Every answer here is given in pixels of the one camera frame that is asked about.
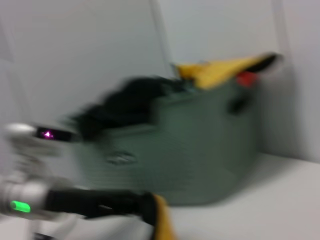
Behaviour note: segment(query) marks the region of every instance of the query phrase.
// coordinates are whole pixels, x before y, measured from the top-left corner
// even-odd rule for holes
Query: yellow fabric
[[[211,61],[203,64],[177,65],[182,78],[193,78],[195,86],[201,89],[214,88],[243,70],[261,62],[265,55],[240,59]]]
[[[154,195],[154,198],[157,203],[155,240],[177,240],[169,218],[166,201],[158,195]]]

